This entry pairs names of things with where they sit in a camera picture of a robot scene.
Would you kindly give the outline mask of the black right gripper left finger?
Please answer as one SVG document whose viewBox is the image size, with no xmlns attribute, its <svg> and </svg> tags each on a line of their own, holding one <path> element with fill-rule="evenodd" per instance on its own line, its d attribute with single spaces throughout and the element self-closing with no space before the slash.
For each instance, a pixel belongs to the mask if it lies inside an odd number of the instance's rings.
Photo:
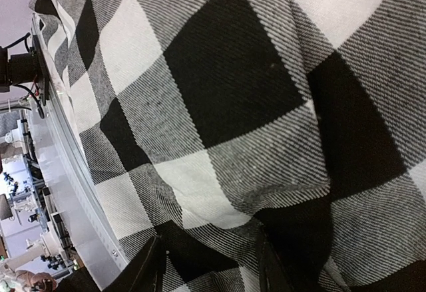
<svg viewBox="0 0 426 292">
<path fill-rule="evenodd" d="M 162 291 L 163 244 L 159 236 L 151 237 L 126 268 L 105 291 Z M 100 288 L 86 269 L 80 269 L 58 284 L 57 291 L 96 292 Z"/>
</svg>

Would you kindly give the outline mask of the black white plaid shirt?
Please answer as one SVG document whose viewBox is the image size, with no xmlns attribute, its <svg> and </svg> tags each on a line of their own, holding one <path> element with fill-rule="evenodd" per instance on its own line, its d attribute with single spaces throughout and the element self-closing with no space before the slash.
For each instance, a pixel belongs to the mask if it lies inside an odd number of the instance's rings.
<svg viewBox="0 0 426 292">
<path fill-rule="evenodd" d="M 97 196 L 162 291 L 425 290 L 425 0 L 31 0 Z"/>
</svg>

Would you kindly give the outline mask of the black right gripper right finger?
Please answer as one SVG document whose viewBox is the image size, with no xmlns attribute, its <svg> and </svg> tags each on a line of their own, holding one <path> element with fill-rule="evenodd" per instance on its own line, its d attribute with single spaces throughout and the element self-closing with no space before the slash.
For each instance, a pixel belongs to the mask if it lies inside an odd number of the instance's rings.
<svg viewBox="0 0 426 292">
<path fill-rule="evenodd" d="M 288 274 L 263 228 L 256 239 L 256 257 L 261 292 L 293 291 Z"/>
</svg>

